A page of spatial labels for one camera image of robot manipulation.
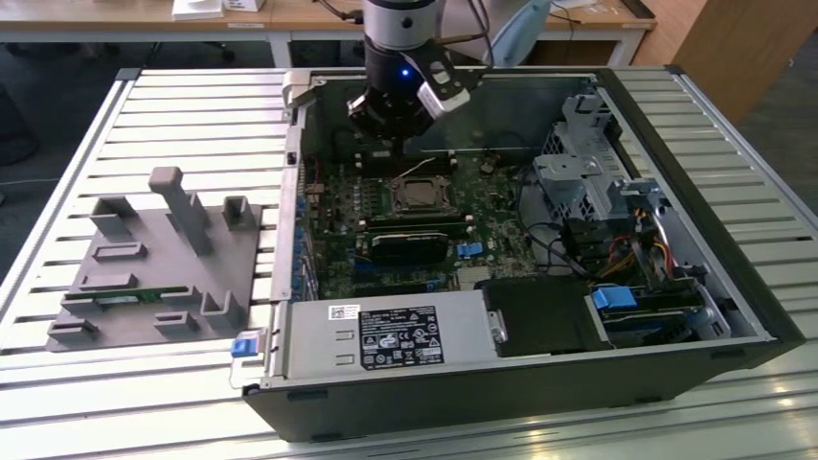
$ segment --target wooden desk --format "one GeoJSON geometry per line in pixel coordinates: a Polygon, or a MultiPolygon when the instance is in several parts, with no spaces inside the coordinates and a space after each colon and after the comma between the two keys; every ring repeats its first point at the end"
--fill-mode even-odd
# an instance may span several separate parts
{"type": "Polygon", "coordinates": [[[180,32],[266,29],[273,1],[268,0],[258,12],[225,11],[224,17],[173,21],[172,0],[0,0],[0,31],[180,32]]]}
{"type": "MultiPolygon", "coordinates": [[[[333,0],[341,11],[360,9],[360,0],[333,0]]],[[[609,65],[627,65],[639,47],[644,32],[653,28],[652,19],[639,19],[620,0],[600,0],[593,7],[568,10],[569,18],[581,24],[571,25],[563,19],[548,16],[540,40],[613,41],[616,46],[609,56],[609,65]]],[[[274,0],[269,29],[277,32],[278,41],[296,40],[358,40],[362,27],[337,19],[318,3],[310,0],[274,0]]],[[[276,62],[290,65],[288,47],[273,48],[276,62]]]]}
{"type": "Polygon", "coordinates": [[[273,1],[173,21],[172,0],[0,0],[0,42],[269,41],[273,1]]]}
{"type": "MultiPolygon", "coordinates": [[[[333,0],[341,10],[360,0],[333,0]]],[[[340,21],[310,0],[266,0],[261,11],[173,21],[172,0],[0,0],[2,42],[266,41],[276,66],[290,67],[294,40],[358,40],[362,28],[340,21]]],[[[616,42],[608,59],[625,65],[655,21],[639,19],[620,0],[569,10],[581,24],[548,17],[540,40],[616,42]]]]}

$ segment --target table leg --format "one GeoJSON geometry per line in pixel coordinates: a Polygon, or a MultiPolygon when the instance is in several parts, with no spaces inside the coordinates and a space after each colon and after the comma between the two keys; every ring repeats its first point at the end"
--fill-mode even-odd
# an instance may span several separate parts
{"type": "Polygon", "coordinates": [[[616,42],[616,47],[613,48],[613,53],[611,53],[611,57],[608,58],[609,66],[623,67],[629,65],[629,61],[636,55],[643,36],[643,30],[627,31],[621,34],[621,38],[616,42]]]}
{"type": "Polygon", "coordinates": [[[289,32],[272,32],[266,37],[269,50],[272,51],[272,61],[277,68],[292,67],[292,56],[289,54],[289,32]]]}

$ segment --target white object on desk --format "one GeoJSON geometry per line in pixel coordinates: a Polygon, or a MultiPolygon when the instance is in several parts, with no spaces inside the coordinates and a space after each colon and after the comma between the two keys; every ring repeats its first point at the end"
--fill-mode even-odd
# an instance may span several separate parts
{"type": "Polygon", "coordinates": [[[560,12],[561,9],[588,7],[599,3],[599,0],[553,0],[551,3],[551,12],[560,12]]]}
{"type": "Polygon", "coordinates": [[[221,0],[173,0],[173,21],[224,17],[221,0]]]}
{"type": "Polygon", "coordinates": [[[225,10],[237,12],[257,12],[264,0],[224,0],[225,10]]]}

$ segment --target cpu socket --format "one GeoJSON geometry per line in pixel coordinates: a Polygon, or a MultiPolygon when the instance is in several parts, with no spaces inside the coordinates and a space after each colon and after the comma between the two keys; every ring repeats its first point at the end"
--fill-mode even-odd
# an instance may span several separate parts
{"type": "Polygon", "coordinates": [[[456,214],[442,177],[401,177],[392,180],[392,212],[400,216],[456,214]]]}

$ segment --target green circuit board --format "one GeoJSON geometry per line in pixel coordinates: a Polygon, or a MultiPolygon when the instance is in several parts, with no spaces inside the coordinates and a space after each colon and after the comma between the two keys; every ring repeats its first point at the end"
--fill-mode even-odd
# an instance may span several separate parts
{"type": "Polygon", "coordinates": [[[516,219],[513,195],[519,165],[496,166],[480,153],[457,154],[457,168],[446,176],[410,176],[408,180],[445,184],[445,206],[469,215],[469,231],[448,241],[444,260],[436,264],[377,266],[361,254],[361,219],[394,215],[393,183],[388,178],[361,178],[340,165],[308,187],[310,203],[317,292],[321,299],[338,299],[380,292],[406,293],[402,288],[438,292],[461,288],[457,270],[485,267],[492,278],[536,272],[536,261],[516,219]],[[481,243],[481,252],[457,256],[457,245],[481,243]]]}

